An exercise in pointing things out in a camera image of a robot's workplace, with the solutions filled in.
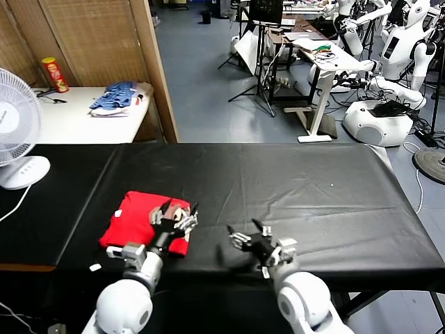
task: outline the humanoid robot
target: humanoid robot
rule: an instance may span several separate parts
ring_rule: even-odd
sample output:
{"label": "humanoid robot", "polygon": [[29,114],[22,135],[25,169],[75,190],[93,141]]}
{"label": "humanoid robot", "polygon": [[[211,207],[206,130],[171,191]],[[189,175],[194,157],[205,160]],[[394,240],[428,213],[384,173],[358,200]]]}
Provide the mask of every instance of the humanoid robot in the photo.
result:
{"label": "humanoid robot", "polygon": [[[429,0],[417,0],[403,7],[404,25],[394,27],[387,38],[380,75],[362,85],[379,94],[380,101],[354,102],[346,111],[343,125],[358,141],[385,147],[400,145],[412,126],[406,111],[425,106],[426,98],[419,90],[436,52],[436,45],[426,41],[433,29],[423,30],[429,8]],[[412,61],[411,84],[406,87],[399,81]],[[376,62],[363,64],[371,72],[378,67]]]}

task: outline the fan grille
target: fan grille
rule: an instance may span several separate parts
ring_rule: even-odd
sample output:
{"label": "fan grille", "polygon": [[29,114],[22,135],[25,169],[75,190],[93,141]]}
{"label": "fan grille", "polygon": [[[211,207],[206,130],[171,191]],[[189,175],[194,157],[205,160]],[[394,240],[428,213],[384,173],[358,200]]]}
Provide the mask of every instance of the fan grille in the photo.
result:
{"label": "fan grille", "polygon": [[0,166],[28,153],[37,142],[42,107],[31,87],[0,68]]}

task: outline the robot finger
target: robot finger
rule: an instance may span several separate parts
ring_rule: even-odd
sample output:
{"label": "robot finger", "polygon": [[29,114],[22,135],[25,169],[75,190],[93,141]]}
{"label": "robot finger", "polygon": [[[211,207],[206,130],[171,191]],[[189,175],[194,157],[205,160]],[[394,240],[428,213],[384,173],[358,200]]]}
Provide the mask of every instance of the robot finger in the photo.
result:
{"label": "robot finger", "polygon": [[167,212],[167,210],[171,204],[172,204],[172,198],[161,205],[161,207],[159,208],[159,211],[161,211],[162,215],[164,215]]}

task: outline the black round base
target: black round base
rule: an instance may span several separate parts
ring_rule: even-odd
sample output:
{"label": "black round base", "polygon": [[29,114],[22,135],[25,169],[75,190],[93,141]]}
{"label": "black round base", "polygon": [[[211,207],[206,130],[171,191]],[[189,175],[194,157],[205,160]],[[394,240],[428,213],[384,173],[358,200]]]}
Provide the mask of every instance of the black round base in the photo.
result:
{"label": "black round base", "polygon": [[445,153],[419,150],[412,155],[412,163],[428,179],[445,184]]}

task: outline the fan base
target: fan base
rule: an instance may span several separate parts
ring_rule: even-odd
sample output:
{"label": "fan base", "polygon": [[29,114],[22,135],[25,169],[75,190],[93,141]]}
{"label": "fan base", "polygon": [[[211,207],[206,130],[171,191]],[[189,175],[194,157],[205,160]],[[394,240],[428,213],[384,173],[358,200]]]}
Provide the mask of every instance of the fan base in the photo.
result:
{"label": "fan base", "polygon": [[445,184],[445,154],[438,150],[419,150],[412,163],[428,179]]}
{"label": "fan base", "polygon": [[7,190],[23,189],[40,181],[51,164],[45,157],[22,157],[0,167],[0,186]]}

